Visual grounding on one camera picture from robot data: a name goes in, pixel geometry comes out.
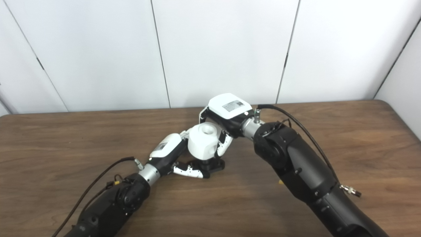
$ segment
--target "cable connector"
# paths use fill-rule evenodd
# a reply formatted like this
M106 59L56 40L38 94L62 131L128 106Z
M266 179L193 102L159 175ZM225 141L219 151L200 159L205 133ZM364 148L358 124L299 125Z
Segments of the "cable connector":
M134 162L136 163L137 167L139 168L139 170L143 170L145 167L142 165L142 163L140 163L140 161L138 159L134 159Z
M260 109L254 110L254 123L255 124L260 123Z
M352 195L357 196L357 197L361 197L361 195L362 195L361 192L357 191L356 189L354 189L350 186L346 186L346 185L341 184L339 186L339 188L343 189L347 194L352 194Z

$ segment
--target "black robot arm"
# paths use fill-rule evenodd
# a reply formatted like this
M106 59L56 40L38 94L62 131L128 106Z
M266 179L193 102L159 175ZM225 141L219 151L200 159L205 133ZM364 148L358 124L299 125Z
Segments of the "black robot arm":
M325 162L295 131L283 122L264 123L260 109L276 109L309 136ZM269 163L291 193L306 203L335 237L388 237L345 194L361 196L341 185L329 160L314 138L293 116L272 105L258 105L253 111L244 100L230 94L212 98L199 115L199 121L211 119L233 138L246 137L257 155Z
M254 135L256 154L306 203L335 237L388 237L344 193L326 163L292 128L266 123Z

